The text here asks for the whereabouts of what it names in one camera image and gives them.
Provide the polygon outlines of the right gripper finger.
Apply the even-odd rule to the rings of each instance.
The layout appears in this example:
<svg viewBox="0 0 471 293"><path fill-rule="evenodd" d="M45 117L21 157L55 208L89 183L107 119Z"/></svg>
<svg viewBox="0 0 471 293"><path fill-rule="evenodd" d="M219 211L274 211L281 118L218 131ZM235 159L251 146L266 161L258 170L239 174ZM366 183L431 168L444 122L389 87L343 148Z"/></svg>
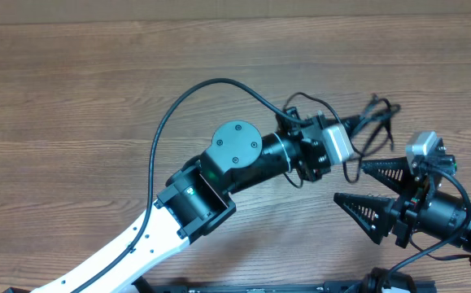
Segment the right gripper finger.
<svg viewBox="0 0 471 293"><path fill-rule="evenodd" d="M364 160L361 170L398 195L413 194L416 190L415 178L405 157Z"/></svg>
<svg viewBox="0 0 471 293"><path fill-rule="evenodd" d="M387 237L394 226L395 200L372 195L335 193L334 202L346 212L376 244Z"/></svg>

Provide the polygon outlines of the black usb cable blue plug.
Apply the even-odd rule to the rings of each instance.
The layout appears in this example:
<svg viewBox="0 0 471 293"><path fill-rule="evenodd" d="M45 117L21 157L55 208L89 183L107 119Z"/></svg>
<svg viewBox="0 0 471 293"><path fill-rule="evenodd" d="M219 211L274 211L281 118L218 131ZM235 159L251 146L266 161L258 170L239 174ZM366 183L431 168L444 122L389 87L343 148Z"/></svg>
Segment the black usb cable blue plug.
<svg viewBox="0 0 471 293"><path fill-rule="evenodd" d="M364 108L360 114L359 124L351 131L350 138L353 138L364 130L367 126L372 123L377 123L377 126L367 138L361 151L358 151L354 146L353 150L357 154L356 158L351 161L357 161L356 175L354 179L351 179L348 173L348 167L346 163L342 164L343 175L348 183L355 184L360 179L361 167L364 159L371 155L379 152L387 143L390 144L390 149L393 151L395 148L395 141L392 134L392 118L401 110L399 104L392 104L387 98L380 98L377 94L372 94L371 101ZM378 146L371 148L375 139L381 130L384 129L386 137Z"/></svg>

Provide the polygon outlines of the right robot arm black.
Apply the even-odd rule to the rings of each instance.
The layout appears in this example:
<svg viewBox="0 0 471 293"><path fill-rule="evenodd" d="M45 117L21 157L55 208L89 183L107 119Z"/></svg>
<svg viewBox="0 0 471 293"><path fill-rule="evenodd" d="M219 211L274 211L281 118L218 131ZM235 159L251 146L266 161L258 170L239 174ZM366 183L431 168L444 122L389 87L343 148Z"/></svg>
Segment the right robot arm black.
<svg viewBox="0 0 471 293"><path fill-rule="evenodd" d="M471 200L455 177L452 155L420 158L367 160L362 169L394 191L395 199L337 193L334 202L360 226L374 243L390 234L396 244L406 247L415 233L424 233L438 241L426 249L382 271L370 290L383 292L394 288L399 271L446 245L464 250L471 266Z"/></svg>

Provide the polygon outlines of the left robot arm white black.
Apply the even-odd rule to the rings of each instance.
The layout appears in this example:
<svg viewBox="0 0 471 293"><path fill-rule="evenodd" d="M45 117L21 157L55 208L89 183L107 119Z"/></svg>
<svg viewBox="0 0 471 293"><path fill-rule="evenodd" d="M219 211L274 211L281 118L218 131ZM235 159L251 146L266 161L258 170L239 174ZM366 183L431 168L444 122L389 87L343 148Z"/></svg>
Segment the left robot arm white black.
<svg viewBox="0 0 471 293"><path fill-rule="evenodd" d="M277 117L277 130L266 136L243 120L220 126L211 145L166 181L128 229L38 291L138 291L144 273L235 213L233 194L291 171L304 181L317 181L354 155L350 139L363 116L318 114L296 125L297 116L295 108L287 109Z"/></svg>

